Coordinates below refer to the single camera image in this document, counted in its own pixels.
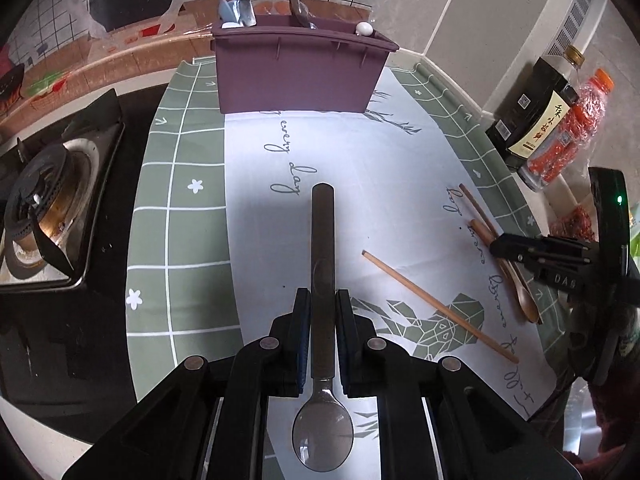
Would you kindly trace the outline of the white plastic spoon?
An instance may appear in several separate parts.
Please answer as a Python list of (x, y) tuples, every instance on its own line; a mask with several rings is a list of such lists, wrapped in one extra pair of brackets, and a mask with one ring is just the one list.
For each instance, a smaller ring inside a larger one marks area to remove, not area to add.
[(244, 25), (242, 23), (238, 23), (238, 22), (224, 22), (221, 24), (220, 28), (229, 29), (229, 28), (240, 28), (243, 26)]

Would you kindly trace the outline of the wooden chopstick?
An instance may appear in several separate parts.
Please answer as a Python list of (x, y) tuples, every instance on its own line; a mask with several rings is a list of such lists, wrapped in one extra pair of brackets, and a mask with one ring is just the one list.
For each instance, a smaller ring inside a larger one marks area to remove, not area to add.
[(459, 184), (459, 188), (460, 188), (460, 191), (463, 193), (463, 195), (472, 204), (472, 206), (474, 207), (476, 212), (480, 215), (480, 218), (482, 218), (482, 220), (484, 221), (484, 223), (488, 227), (488, 230), (491, 232), (491, 234), (494, 237), (498, 237), (499, 233), (498, 233), (497, 229), (495, 228), (494, 224), (489, 219), (488, 214), (486, 214), (486, 212), (484, 211), (484, 208), (482, 206), (480, 206), (480, 203), (476, 200), (476, 198), (471, 193), (471, 191), (463, 183)]
[(367, 252), (366, 250), (363, 250), (361, 252), (361, 255), (363, 255), (363, 257), (366, 258), (368, 261), (370, 261), (370, 263), (373, 263), (377, 268), (385, 272), (395, 281), (398, 281), (398, 283), (400, 283), (402, 286), (405, 286), (405, 288), (408, 288), (410, 292), (420, 297), (422, 300), (426, 301), (431, 307), (436, 309), (443, 316), (446, 316), (446, 318), (449, 318), (452, 322), (457, 323), (458, 325), (463, 327), (465, 330), (467, 330), (470, 334), (475, 336), (483, 344), (486, 344), (487, 347), (499, 353), (500, 356), (503, 356), (513, 364), (518, 364), (520, 362), (517, 356), (514, 356), (513, 353), (506, 350), (506, 348), (503, 348), (503, 346), (499, 344), (498, 341), (495, 341), (495, 339), (492, 339), (488, 335), (484, 334), (481, 330), (474, 327), (470, 322), (465, 321), (465, 319), (462, 318), (460, 315), (457, 315), (456, 312), (451, 311), (441, 301), (439, 301), (437, 298), (429, 294), (426, 290), (419, 287), (416, 283), (413, 283), (413, 281), (410, 281), (408, 278), (406, 278), (405, 276), (400, 274), (398, 271), (393, 269), (391, 266), (389, 266), (379, 258), (376, 258), (374, 255), (370, 254), (370, 252)]

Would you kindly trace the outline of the black spoon white ball end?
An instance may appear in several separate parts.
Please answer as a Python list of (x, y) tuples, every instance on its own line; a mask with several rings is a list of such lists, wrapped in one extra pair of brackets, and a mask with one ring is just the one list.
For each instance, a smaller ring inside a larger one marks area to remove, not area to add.
[(357, 36), (371, 37), (374, 33), (374, 28), (371, 23), (363, 21), (359, 22), (355, 28), (355, 34)]

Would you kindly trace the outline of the grey metal spoon black handle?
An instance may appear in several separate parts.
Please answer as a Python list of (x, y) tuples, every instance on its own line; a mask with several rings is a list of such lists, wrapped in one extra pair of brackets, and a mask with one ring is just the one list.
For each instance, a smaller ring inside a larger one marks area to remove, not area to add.
[(290, 2), (291, 14), (303, 27), (317, 29), (317, 25), (311, 19), (308, 6), (302, 0), (288, 0)]

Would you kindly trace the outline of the black gas stove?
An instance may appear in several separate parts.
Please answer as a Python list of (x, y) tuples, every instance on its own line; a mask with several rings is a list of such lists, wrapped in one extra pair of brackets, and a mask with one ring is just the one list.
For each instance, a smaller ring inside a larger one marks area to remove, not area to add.
[(107, 90), (1, 159), (1, 393), (32, 416), (134, 403), (126, 261), (162, 93)]

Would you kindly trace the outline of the wooden spoon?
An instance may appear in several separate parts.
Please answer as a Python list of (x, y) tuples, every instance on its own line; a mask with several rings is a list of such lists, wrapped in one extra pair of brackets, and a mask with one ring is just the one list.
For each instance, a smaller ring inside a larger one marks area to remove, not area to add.
[[(483, 221), (473, 219), (470, 222), (470, 227), (486, 247), (489, 247), (496, 239), (495, 234), (491, 232), (491, 229), (489, 229)], [(500, 266), (500, 269), (503, 270), (503, 273), (506, 274), (511, 281), (516, 299), (518, 300), (518, 305), (526, 317), (526, 320), (529, 323), (541, 324), (541, 317), (537, 304), (532, 293), (526, 286), (524, 278), (521, 276), (520, 272), (518, 272), (518, 269), (512, 263), (504, 260), (503, 258), (497, 258), (497, 263)]]

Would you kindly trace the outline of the orange cap chili bottle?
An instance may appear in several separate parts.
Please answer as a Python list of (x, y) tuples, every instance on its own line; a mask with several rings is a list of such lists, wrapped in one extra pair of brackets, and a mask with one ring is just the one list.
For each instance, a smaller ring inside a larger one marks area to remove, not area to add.
[(532, 191), (541, 191), (559, 177), (590, 144), (604, 119), (608, 97), (614, 87), (614, 80), (603, 68), (598, 68), (580, 85), (576, 104), (518, 170), (518, 175)]

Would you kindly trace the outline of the blue plastic spoon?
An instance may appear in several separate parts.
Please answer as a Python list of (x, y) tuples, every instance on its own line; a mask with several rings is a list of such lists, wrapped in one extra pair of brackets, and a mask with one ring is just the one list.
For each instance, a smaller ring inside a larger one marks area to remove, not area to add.
[(218, 14), (224, 23), (236, 23), (238, 18), (236, 17), (232, 5), (227, 0), (219, 0)]

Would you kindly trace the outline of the black shovel shaped spoon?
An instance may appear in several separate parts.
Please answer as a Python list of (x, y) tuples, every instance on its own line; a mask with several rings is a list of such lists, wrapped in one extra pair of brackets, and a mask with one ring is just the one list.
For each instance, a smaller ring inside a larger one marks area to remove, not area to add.
[(240, 23), (245, 27), (257, 24), (253, 3), (250, 0), (238, 0)]

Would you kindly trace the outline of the green white table mat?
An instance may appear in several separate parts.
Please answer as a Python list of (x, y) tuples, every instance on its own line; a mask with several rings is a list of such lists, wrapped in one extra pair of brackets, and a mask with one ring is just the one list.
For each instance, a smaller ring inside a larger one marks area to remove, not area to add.
[[(311, 191), (335, 191), (336, 284), (412, 356), (455, 356), (523, 417), (556, 386), (554, 300), (529, 323), (470, 227), (463, 183), (499, 229), (538, 233), (501, 159), (423, 70), (384, 70), (362, 114), (226, 116), (214, 60), (182, 63), (160, 100), (134, 201), (126, 332), (137, 396), (188, 356), (265, 336), (309, 283)], [(513, 364), (361, 255), (366, 250), (517, 356)]]

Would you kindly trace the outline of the steel spoon black handle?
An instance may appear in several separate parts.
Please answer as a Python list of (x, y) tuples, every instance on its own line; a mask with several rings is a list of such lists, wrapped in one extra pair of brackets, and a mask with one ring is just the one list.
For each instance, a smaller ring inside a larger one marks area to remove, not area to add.
[(335, 226), (334, 188), (318, 183), (311, 193), (311, 395), (292, 429), (298, 460), (325, 474), (341, 467), (354, 442), (352, 418), (334, 396), (335, 377)]

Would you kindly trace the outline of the yellow lid chili jar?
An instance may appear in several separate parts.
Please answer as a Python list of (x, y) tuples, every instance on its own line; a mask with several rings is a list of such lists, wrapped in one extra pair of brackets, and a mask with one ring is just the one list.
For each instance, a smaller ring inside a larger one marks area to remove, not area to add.
[(578, 205), (569, 214), (550, 224), (550, 234), (584, 242), (595, 242), (597, 240), (597, 229), (594, 227), (596, 220), (597, 214), (593, 207)]

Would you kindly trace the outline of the purple plastic utensil box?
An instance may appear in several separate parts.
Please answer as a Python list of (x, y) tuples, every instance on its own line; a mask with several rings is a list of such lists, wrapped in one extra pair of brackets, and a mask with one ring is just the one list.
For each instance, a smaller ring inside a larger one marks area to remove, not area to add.
[(224, 114), (314, 110), (362, 113), (398, 44), (351, 22), (259, 15), (252, 27), (212, 26), (218, 100)]

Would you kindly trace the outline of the dark soy sauce bottle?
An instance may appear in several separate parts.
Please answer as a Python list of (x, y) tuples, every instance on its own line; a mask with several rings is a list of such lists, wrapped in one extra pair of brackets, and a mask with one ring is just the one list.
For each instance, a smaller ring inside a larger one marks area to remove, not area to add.
[(584, 56), (569, 44), (560, 55), (543, 55), (520, 92), (486, 134), (510, 170), (523, 166), (578, 100)]

